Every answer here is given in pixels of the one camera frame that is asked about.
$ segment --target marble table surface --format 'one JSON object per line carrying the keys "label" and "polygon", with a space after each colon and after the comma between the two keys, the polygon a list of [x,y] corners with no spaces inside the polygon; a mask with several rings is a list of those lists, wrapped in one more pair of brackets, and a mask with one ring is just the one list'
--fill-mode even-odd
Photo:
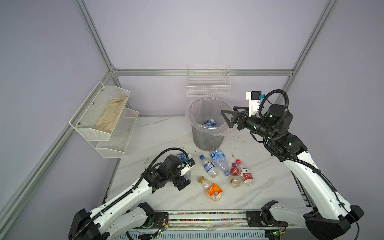
{"label": "marble table surface", "polygon": [[[185,117],[138,117],[127,151],[121,159],[109,190],[108,199],[129,187],[150,162],[163,150],[179,147],[192,154],[196,165],[191,169],[191,184],[182,191],[170,182],[144,199],[155,210],[234,210],[260,209],[271,200],[287,205],[305,207],[303,198],[290,170],[276,157],[252,139],[249,131],[233,128],[225,136],[220,149],[231,165],[236,159],[245,162],[254,179],[251,187],[232,188],[222,172],[214,179],[205,172],[200,155],[209,158],[209,152],[198,149],[193,143],[191,125]],[[159,158],[177,151],[170,151]],[[197,181],[204,176],[223,190],[223,196],[215,202],[209,199]]]}

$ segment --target trash can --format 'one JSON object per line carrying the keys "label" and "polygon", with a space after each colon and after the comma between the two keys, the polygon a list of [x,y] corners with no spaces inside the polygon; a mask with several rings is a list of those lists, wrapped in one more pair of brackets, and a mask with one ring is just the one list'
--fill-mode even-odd
{"label": "trash can", "polygon": [[[217,98],[198,99],[187,109],[185,116],[191,122],[193,142],[199,149],[209,151],[214,147],[220,147],[224,136],[230,132],[230,128],[221,115],[221,110],[231,110],[231,107]],[[215,127],[202,125],[210,119],[217,122]]]}

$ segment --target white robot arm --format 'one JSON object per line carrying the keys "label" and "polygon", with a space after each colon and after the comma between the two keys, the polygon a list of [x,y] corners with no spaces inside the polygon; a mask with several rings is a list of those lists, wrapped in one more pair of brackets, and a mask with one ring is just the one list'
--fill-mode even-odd
{"label": "white robot arm", "polygon": [[[285,104],[271,105],[261,114],[265,101],[274,93],[281,93]],[[222,110],[221,114],[232,128],[247,128],[252,137],[283,162],[306,189],[315,206],[308,208],[292,207],[283,202],[270,201],[262,208],[261,222],[266,225],[275,221],[286,221],[308,230],[318,239],[332,240],[343,235],[351,224],[364,215],[359,206],[350,205],[332,183],[318,169],[306,146],[288,132],[293,115],[288,111],[288,95],[280,89],[266,96],[261,91],[247,92],[245,98],[249,107],[234,107],[234,111]],[[255,134],[263,137],[258,141]]]}
{"label": "white robot arm", "polygon": [[[183,152],[186,156],[185,162],[177,156],[169,155],[163,163],[154,165],[162,154],[170,150]],[[173,182],[179,190],[184,189],[190,184],[190,180],[185,179],[184,174],[194,165],[193,159],[190,159],[183,149],[172,147],[162,151],[144,173],[122,193],[90,212],[82,209],[76,213],[68,239],[111,240],[129,229],[140,226],[150,227],[153,224],[155,211],[147,203],[139,204],[130,212],[129,210],[157,189],[164,187],[167,182]]]}

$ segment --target white wire basket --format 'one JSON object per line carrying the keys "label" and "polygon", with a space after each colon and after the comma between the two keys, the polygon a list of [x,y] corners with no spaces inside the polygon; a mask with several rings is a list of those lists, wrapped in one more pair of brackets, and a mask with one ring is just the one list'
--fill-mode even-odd
{"label": "white wire basket", "polygon": [[117,121],[112,127],[111,133],[93,129],[110,101],[127,97],[124,102],[124,105],[126,105],[130,94],[128,90],[116,86],[104,86],[102,82],[96,85],[95,89],[98,88],[100,88],[100,90],[91,102],[89,99],[91,99],[92,93],[89,94],[88,98],[84,101],[84,103],[89,103],[89,105],[83,115],[79,118],[80,107],[71,118],[70,125],[87,140],[103,158],[121,158],[124,156],[129,140],[131,139],[139,112],[124,107],[118,114]]}
{"label": "white wire basket", "polygon": [[129,108],[123,109],[109,141],[100,141],[95,147],[104,158],[124,156],[138,115],[138,111]]}
{"label": "white wire basket", "polygon": [[229,96],[229,65],[188,65],[188,97]]}
{"label": "white wire basket", "polygon": [[130,91],[116,87],[116,86],[102,86],[93,99],[92,103],[85,110],[84,114],[80,117],[80,120],[75,126],[72,126],[80,135],[87,141],[108,141],[111,138],[112,133],[115,130],[117,122],[112,128],[111,133],[103,132],[97,129],[93,129],[96,122],[103,114],[105,106],[113,99],[119,99],[127,97],[124,105],[127,104]]}

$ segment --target bottle in trash can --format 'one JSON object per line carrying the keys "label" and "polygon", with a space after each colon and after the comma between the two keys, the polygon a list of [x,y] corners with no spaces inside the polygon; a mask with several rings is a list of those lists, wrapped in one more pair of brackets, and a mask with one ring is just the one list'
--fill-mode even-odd
{"label": "bottle in trash can", "polygon": [[255,180],[253,179],[247,166],[243,162],[241,162],[239,159],[236,160],[236,164],[239,168],[241,168],[240,175],[243,176],[245,185],[252,186],[255,183]]}
{"label": "bottle in trash can", "polygon": [[[187,162],[187,158],[185,157],[185,154],[184,153],[179,153],[176,155],[178,158],[180,158],[181,160],[181,163],[186,163]],[[192,154],[188,153],[188,159],[191,159],[192,158]],[[188,172],[184,173],[184,178],[186,180],[191,180],[191,170],[189,170]]]}
{"label": "bottle in trash can", "polygon": [[243,182],[243,178],[240,176],[240,170],[237,167],[236,163],[232,163],[231,168],[231,176],[229,176],[229,184],[231,187],[239,187],[241,182]]}
{"label": "bottle in trash can", "polygon": [[208,127],[215,127],[217,125],[217,122],[213,119],[209,119],[209,120],[206,120],[202,125],[208,126]]}
{"label": "bottle in trash can", "polygon": [[229,176],[230,173],[228,171],[228,162],[224,156],[224,153],[218,147],[212,148],[209,153],[216,167],[220,169],[224,175]]}
{"label": "bottle in trash can", "polygon": [[211,177],[215,178],[216,176],[218,176],[218,170],[217,170],[217,168],[212,164],[212,162],[208,161],[208,160],[204,157],[204,155],[201,155],[201,156],[200,156],[200,159],[201,159],[201,161],[202,161],[203,164],[204,164],[204,169],[207,171],[207,173],[208,173]]}
{"label": "bottle in trash can", "polygon": [[223,192],[221,188],[204,177],[199,179],[199,183],[203,186],[205,193],[210,199],[215,200],[216,202],[220,200]]}

